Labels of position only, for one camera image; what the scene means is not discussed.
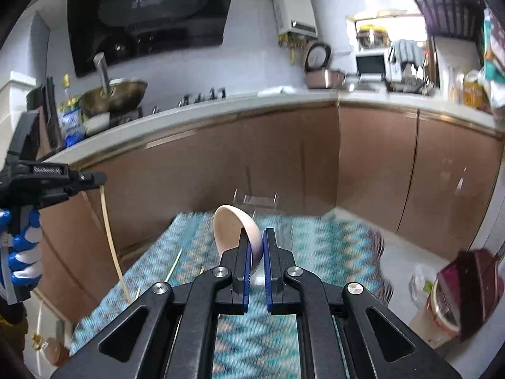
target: black basket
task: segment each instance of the black basket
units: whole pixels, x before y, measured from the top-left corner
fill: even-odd
[[[483,0],[414,0],[430,36],[477,41],[484,23]]]

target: white bowl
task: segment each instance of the white bowl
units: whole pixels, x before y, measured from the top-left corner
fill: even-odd
[[[238,247],[241,230],[246,230],[251,244],[251,274],[256,271],[263,257],[263,240],[256,222],[244,211],[231,205],[221,205],[214,214],[214,239],[219,256],[228,249]]]

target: zigzag patterned tablecloth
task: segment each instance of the zigzag patterned tablecloth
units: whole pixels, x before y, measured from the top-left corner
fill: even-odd
[[[164,280],[179,251],[182,255],[169,283],[192,281],[202,267],[219,264],[214,243],[213,213],[179,214],[170,227],[125,273],[130,292],[147,290]],[[392,286],[380,271],[381,235],[360,222],[316,217],[260,217],[261,230],[282,230],[283,243],[292,245],[296,264],[322,281],[343,286],[362,283],[387,304]],[[77,325],[71,354],[77,352],[127,307],[119,283],[93,312]],[[299,378],[300,359],[294,316],[267,313],[264,287],[251,285],[249,310],[244,316],[222,315],[214,354],[215,379]]]

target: range hood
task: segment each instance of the range hood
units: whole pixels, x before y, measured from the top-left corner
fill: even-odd
[[[165,50],[221,45],[231,0],[67,0],[75,73]]]

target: triangular cutout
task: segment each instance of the triangular cutout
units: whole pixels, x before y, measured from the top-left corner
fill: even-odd
[[[413,353],[413,344],[391,326],[376,309],[367,308],[366,312],[386,361],[395,362]]]
[[[100,343],[98,350],[120,362],[128,362],[148,313],[145,307],[138,309]]]

